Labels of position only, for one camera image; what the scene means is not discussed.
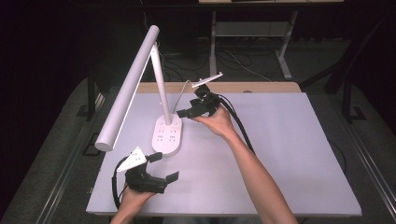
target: white desk lamp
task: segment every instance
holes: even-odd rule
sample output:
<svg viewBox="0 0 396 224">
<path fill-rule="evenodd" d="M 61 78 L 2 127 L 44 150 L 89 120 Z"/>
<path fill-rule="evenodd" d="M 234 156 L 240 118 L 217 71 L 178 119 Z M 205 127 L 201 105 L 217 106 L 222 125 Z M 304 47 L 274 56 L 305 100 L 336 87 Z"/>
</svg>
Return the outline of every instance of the white desk lamp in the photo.
<svg viewBox="0 0 396 224">
<path fill-rule="evenodd" d="M 182 122 L 178 115 L 171 114 L 169 111 L 163 84 L 160 55 L 156 43 L 159 32 L 160 29 L 157 26 L 153 25 L 149 28 L 143 44 L 137 52 L 128 75 L 121 86 L 117 99 L 111 107 L 102 131 L 95 142 L 95 147 L 99 150 L 111 151 L 114 149 L 125 116 L 134 100 L 137 86 L 151 56 L 163 106 L 163 115 L 155 123 L 152 147 L 154 151 L 161 152 L 164 156 L 172 156 L 177 153 L 180 146 Z"/>
</svg>

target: electrical socket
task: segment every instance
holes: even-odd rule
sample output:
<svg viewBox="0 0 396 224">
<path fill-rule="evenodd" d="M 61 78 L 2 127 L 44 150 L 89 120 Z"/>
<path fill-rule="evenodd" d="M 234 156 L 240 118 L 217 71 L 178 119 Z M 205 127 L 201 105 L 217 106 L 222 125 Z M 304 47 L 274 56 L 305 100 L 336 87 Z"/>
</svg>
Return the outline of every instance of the electrical socket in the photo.
<svg viewBox="0 0 396 224">
<path fill-rule="evenodd" d="M 154 134 L 152 135 L 152 147 L 154 151 L 161 152 L 165 157 L 175 155 L 181 143 L 183 123 L 178 115 L 172 115 L 172 123 L 165 124 L 164 116 L 160 116 L 155 122 Z"/>
</svg>

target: person's right hand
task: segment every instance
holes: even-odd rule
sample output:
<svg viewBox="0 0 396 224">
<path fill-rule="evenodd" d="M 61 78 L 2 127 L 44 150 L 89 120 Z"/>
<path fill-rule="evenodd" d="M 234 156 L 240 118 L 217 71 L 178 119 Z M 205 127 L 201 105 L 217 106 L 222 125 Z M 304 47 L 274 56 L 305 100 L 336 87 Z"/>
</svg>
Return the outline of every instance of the person's right hand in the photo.
<svg viewBox="0 0 396 224">
<path fill-rule="evenodd" d="M 137 192 L 125 185 L 119 211 L 111 219 L 110 224 L 131 223 L 131 221 L 134 219 L 134 216 L 140 211 L 146 201 L 153 195 L 155 195 L 155 193 Z"/>
<path fill-rule="evenodd" d="M 231 123 L 230 113 L 219 105 L 215 114 L 210 117 L 199 116 L 193 120 L 203 123 L 209 130 L 221 137 L 226 137 L 228 134 L 234 133 L 233 124 Z"/>
</svg>

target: lamp arm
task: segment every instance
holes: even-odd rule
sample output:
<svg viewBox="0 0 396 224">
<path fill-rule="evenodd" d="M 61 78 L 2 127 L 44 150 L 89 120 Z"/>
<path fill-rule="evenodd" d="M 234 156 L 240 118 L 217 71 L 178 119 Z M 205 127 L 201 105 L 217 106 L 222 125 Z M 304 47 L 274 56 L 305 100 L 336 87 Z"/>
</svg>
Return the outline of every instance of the lamp arm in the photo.
<svg viewBox="0 0 396 224">
<path fill-rule="evenodd" d="M 163 70 L 161 68 L 160 53 L 158 51 L 157 43 L 155 43 L 152 46 L 151 61 L 152 61 L 152 66 L 154 68 L 155 79 L 158 85 L 158 93 L 160 94 L 160 98 L 161 98 L 161 105 L 163 106 L 163 116 L 165 118 L 165 125 L 169 126 L 172 124 L 173 116 L 171 116 L 169 112 L 169 105 L 166 97 L 165 85 L 163 83 Z"/>
<path fill-rule="evenodd" d="M 111 151 L 114 149 L 121 126 L 125 120 L 125 115 L 134 99 L 137 86 L 143 76 L 152 46 L 155 45 L 159 32 L 160 29 L 157 26 L 153 25 L 149 28 L 142 46 L 137 52 L 134 62 L 120 88 L 117 99 L 111 107 L 102 131 L 96 139 L 95 147 L 99 150 Z"/>
</svg>

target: table surface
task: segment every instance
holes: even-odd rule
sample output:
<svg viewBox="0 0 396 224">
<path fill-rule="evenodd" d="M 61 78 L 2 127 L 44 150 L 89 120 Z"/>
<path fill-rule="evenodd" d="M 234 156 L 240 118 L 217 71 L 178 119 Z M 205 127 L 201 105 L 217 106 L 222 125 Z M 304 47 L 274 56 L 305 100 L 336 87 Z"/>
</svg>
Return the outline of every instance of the table surface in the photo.
<svg viewBox="0 0 396 224">
<path fill-rule="evenodd" d="M 166 83 L 169 104 L 183 83 Z M 361 208 L 347 183 L 305 93 L 292 82 L 209 83 L 233 104 L 258 158 L 282 190 L 291 211 L 300 217 L 360 216 Z M 126 115 L 115 149 L 107 152 L 87 212 L 114 215 L 111 191 L 116 164 L 135 147 L 151 147 L 155 120 L 161 115 L 155 83 L 141 83 Z M 177 110 L 195 98 L 187 85 Z M 140 216 L 256 216 L 232 152 L 204 125 L 183 119 L 180 151 L 148 165 L 148 173 L 165 178 L 180 171 L 164 194 L 152 197 Z M 118 175 L 118 191 L 124 182 Z"/>
</svg>

